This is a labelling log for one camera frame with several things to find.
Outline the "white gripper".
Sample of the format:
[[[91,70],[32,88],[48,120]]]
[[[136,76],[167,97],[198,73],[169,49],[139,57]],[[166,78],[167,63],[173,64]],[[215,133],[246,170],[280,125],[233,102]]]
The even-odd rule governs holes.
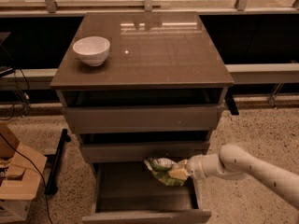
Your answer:
[[[178,165],[180,165],[180,166],[186,165],[187,170],[184,168],[170,170],[168,173],[171,178],[175,178],[175,179],[179,179],[179,180],[187,180],[189,178],[189,176],[191,176],[191,178],[194,180],[206,178],[206,174],[205,174],[204,168],[203,168],[203,156],[202,155],[196,155],[196,156],[189,158],[188,160],[185,159],[185,160],[179,161]]]

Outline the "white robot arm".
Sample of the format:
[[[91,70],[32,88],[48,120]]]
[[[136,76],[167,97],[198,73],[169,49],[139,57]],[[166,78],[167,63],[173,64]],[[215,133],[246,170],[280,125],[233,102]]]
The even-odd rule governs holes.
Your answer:
[[[238,179],[250,175],[276,193],[295,209],[299,209],[299,175],[260,160],[237,145],[224,145],[217,154],[196,155],[176,164],[168,172],[172,178],[186,180],[216,176]]]

